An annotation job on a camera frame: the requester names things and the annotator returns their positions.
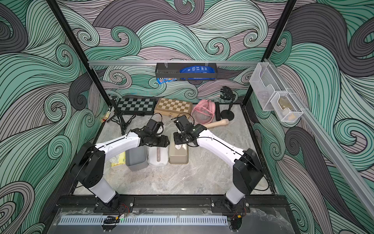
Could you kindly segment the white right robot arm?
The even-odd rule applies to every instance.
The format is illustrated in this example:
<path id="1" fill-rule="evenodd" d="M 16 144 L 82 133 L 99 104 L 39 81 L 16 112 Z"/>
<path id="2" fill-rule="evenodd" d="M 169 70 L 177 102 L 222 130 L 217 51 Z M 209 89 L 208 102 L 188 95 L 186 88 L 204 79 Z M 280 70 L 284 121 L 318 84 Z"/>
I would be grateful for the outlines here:
<path id="1" fill-rule="evenodd" d="M 232 168 L 233 187 L 226 192 L 228 204 L 235 205 L 249 196 L 264 177 L 262 164 L 253 149 L 243 150 L 233 146 L 215 136 L 205 126 L 193 125 L 184 115 L 174 118 L 173 122 L 178 129 L 173 133 L 175 145 L 205 148 Z"/>

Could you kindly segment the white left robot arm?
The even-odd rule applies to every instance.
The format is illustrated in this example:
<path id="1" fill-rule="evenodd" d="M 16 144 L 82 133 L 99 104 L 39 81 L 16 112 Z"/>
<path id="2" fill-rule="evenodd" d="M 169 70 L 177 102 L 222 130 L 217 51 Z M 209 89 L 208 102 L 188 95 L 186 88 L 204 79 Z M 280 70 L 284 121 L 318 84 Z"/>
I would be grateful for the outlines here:
<path id="1" fill-rule="evenodd" d="M 84 144 L 75 155 L 69 172 L 102 203 L 114 206 L 116 209 L 119 206 L 119 195 L 103 177 L 105 163 L 133 148 L 144 145 L 166 148 L 169 144 L 169 139 L 165 135 L 136 128 L 127 135 L 107 142 Z"/>

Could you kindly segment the yellow tissue paper pack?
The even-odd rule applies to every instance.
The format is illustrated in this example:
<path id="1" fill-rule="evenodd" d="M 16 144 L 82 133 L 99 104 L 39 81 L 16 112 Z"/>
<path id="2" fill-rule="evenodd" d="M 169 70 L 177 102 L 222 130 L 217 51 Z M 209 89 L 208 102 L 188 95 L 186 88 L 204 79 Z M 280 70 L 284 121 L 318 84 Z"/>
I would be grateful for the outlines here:
<path id="1" fill-rule="evenodd" d="M 110 159 L 111 167 L 115 169 L 119 169 L 123 166 L 126 166 L 126 153 L 122 152 L 121 154 L 113 157 Z"/>

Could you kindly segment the grey tissue box base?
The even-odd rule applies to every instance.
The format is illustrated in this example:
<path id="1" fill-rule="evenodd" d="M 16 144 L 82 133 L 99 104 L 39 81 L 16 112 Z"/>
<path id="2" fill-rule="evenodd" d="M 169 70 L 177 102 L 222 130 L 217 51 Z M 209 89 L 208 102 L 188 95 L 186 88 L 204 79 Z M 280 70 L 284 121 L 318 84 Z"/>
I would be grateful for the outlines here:
<path id="1" fill-rule="evenodd" d="M 131 171 L 139 171 L 148 167 L 148 149 L 146 146 L 129 149 L 125 152 L 126 166 Z"/>

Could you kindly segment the white tissue box lid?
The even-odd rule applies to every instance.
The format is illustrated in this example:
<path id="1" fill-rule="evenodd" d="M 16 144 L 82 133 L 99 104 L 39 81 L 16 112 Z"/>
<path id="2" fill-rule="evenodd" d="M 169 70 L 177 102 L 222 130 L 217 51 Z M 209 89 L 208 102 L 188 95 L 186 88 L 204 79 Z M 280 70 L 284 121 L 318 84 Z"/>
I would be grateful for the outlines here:
<path id="1" fill-rule="evenodd" d="M 148 164 L 152 167 L 166 166 L 168 164 L 168 148 L 150 147 Z"/>

